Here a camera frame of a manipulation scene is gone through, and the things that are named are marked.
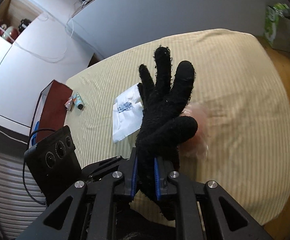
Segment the black fuzzy glove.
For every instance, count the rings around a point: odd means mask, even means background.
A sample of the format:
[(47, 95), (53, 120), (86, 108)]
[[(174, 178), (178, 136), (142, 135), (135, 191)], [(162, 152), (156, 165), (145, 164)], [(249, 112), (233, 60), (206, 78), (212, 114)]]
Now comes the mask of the black fuzzy glove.
[(172, 75), (170, 50), (160, 46), (154, 52), (156, 78), (146, 65), (139, 66), (141, 82), (138, 90), (143, 102), (142, 124), (136, 139), (138, 159), (137, 187), (161, 210), (167, 220), (175, 218), (170, 201), (156, 198), (154, 159), (162, 158), (180, 168), (178, 146), (194, 137), (198, 124), (190, 116), (181, 116), (187, 106), (195, 80), (195, 70), (189, 61), (181, 61)]

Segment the clear bag with pink item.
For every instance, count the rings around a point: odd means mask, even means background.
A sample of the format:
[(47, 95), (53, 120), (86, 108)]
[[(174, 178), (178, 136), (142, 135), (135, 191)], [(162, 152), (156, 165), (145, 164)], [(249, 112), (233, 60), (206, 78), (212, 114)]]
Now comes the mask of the clear bag with pink item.
[(182, 112), (181, 116), (183, 115), (194, 118), (198, 129), (194, 137), (179, 146), (180, 154), (188, 158), (206, 159), (208, 154), (207, 108), (199, 103), (189, 103)]

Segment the white packet with blue print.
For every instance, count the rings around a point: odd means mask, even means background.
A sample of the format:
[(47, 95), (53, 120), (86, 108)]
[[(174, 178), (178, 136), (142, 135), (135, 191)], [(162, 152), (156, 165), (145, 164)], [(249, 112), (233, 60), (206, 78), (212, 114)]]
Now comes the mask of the white packet with blue print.
[(138, 85), (135, 84), (118, 95), (114, 100), (112, 110), (112, 139), (114, 143), (117, 143), (141, 127), (143, 105)]

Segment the dark red storage box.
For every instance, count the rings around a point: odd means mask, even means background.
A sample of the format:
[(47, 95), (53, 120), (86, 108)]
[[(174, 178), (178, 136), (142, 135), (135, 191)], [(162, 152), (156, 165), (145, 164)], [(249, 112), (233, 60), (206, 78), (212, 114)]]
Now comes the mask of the dark red storage box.
[(54, 131), (62, 128), (67, 114), (65, 103), (72, 93), (73, 91), (63, 83), (56, 80), (51, 81), (38, 97), (30, 134), (42, 128), (50, 128)]

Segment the pink snack sachet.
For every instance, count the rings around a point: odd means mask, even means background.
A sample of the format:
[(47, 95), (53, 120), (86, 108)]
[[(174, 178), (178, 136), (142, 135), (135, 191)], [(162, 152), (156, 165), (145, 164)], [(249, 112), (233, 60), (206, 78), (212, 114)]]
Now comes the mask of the pink snack sachet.
[(71, 96), (70, 98), (68, 98), (68, 100), (65, 103), (65, 108), (67, 111), (72, 111), (74, 107), (74, 97)]

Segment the fruit print cream tube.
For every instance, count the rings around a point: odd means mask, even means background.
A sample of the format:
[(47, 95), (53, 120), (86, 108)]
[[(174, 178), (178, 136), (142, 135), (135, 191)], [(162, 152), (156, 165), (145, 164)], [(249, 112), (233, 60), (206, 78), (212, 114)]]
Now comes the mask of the fruit print cream tube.
[(74, 102), (75, 107), (79, 109), (80, 111), (84, 109), (85, 104), (78, 92), (76, 92), (75, 95), (73, 96), (73, 102)]

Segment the yellow striped tablecloth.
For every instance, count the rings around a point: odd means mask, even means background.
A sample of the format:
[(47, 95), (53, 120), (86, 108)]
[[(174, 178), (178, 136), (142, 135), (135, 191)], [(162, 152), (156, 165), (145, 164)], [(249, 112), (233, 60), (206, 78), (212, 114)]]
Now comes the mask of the yellow striped tablecloth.
[(164, 37), (68, 79), (85, 104), (65, 119), (80, 165), (131, 154), (134, 136), (112, 140), (114, 100), (139, 82), (141, 64), (155, 74), (159, 46), (170, 49), (173, 67), (193, 64), (191, 103), (207, 110), (207, 155), (181, 158), (181, 172), (199, 182), (217, 181), (260, 224), (276, 218), (290, 195), (290, 103), (270, 57), (247, 33), (213, 29)]

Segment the green white carton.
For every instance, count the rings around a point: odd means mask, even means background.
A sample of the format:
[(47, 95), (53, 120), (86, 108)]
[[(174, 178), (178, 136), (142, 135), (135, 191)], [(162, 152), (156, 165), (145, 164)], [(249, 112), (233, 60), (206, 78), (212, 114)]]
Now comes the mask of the green white carton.
[(270, 45), (273, 44), (276, 38), (279, 20), (285, 17), (284, 13), (289, 14), (289, 6), (285, 3), (266, 6), (264, 37)]

